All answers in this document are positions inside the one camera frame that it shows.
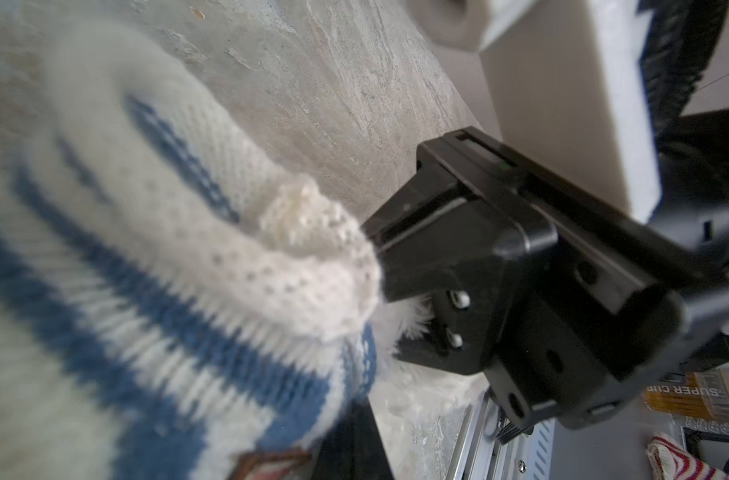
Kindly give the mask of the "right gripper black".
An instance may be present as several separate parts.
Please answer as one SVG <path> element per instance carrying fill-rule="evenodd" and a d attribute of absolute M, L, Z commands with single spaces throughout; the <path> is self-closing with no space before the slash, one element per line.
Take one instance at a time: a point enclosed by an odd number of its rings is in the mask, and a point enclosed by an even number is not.
<path fill-rule="evenodd" d="M 425 142 L 366 222 L 383 294 L 428 296 L 397 357 L 482 373 L 520 428 L 612 416 L 729 320 L 729 276 L 487 136 Z"/>

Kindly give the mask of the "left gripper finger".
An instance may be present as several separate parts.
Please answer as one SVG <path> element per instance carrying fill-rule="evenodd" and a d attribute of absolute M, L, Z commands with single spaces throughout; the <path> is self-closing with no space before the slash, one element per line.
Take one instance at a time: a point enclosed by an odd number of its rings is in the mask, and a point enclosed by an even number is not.
<path fill-rule="evenodd" d="M 326 436 L 310 479 L 395 479 L 369 400 L 356 402 Z"/>

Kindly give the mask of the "white teddy bear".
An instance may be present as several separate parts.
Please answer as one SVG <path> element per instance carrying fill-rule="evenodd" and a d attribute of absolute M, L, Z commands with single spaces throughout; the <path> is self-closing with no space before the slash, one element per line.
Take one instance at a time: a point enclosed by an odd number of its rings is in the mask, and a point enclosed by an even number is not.
<path fill-rule="evenodd" d="M 462 376 L 398 360 L 398 341 L 424 333 L 428 300 L 381 303 L 372 326 L 378 373 L 370 393 L 380 436 L 397 479 L 444 479 L 466 410 L 488 388 L 482 374 Z"/>

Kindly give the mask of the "blue white striped sweater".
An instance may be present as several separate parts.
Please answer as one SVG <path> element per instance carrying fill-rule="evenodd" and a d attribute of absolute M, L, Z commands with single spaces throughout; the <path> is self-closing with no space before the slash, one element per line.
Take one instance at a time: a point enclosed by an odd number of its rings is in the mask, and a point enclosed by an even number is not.
<path fill-rule="evenodd" d="M 0 176 L 0 479 L 284 474 L 377 374 L 358 219 L 132 29 L 44 71 Z"/>

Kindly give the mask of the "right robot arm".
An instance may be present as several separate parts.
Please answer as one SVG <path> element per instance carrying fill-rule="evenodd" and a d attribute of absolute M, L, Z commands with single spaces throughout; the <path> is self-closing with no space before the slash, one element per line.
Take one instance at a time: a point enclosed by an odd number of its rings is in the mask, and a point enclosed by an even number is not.
<path fill-rule="evenodd" d="M 581 429 L 670 374 L 729 361 L 729 110 L 657 142 L 640 224 L 476 128 L 422 143 L 364 226 L 390 302 L 429 296 L 400 360 L 484 374 L 522 429 Z"/>

